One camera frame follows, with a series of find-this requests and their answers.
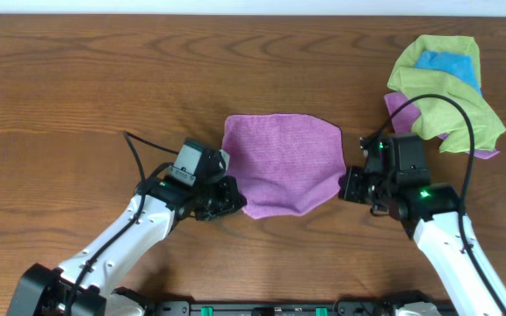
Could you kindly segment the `purple microfibre cloth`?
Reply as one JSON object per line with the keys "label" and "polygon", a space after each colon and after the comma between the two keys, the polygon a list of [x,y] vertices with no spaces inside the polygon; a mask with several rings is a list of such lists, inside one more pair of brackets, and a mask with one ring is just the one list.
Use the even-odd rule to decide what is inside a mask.
{"label": "purple microfibre cloth", "polygon": [[222,149],[253,219],[307,214],[338,193],[346,172],[339,127],[306,114],[229,116]]}

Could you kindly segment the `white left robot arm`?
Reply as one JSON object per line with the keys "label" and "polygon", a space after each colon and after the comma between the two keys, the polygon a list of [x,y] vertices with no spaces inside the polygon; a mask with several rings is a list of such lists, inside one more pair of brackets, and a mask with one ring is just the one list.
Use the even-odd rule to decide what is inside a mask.
{"label": "white left robot arm", "polygon": [[143,306],[119,298],[119,282],[182,220],[209,221],[247,204],[232,176],[187,186],[172,177],[140,185],[121,215],[78,254],[49,269],[35,263],[19,279],[10,315],[142,315]]}

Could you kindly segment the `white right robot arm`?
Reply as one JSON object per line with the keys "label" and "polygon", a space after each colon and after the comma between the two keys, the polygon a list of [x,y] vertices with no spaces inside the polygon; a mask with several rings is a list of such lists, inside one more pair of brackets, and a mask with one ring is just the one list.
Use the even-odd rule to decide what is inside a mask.
{"label": "white right robot arm", "polygon": [[450,184],[431,183],[427,169],[371,172],[356,166],[347,168],[339,184],[342,200],[370,205],[372,215],[401,223],[459,315],[506,315],[506,287]]}

